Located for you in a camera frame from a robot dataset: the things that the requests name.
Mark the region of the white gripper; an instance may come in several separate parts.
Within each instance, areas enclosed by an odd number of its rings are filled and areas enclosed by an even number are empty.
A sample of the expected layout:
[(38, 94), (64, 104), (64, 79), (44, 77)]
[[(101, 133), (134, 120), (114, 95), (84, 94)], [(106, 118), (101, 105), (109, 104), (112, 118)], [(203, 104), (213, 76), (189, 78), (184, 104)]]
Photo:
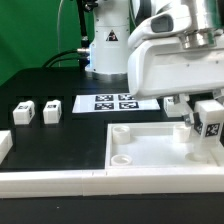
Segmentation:
[(129, 57), (128, 87), (137, 99), (174, 95), (185, 125), (192, 126), (186, 94), (214, 90), (213, 98), (224, 104), (224, 35), (216, 37), (215, 47), (190, 50), (183, 49), (178, 37), (144, 41)]

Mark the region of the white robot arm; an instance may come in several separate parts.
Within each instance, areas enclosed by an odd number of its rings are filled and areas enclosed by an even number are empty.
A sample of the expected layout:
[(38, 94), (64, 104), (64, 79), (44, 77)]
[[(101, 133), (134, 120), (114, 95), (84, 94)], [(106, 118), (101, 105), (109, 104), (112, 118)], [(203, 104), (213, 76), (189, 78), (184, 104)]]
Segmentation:
[(224, 89), (223, 0), (93, 0), (86, 70), (155, 99)]

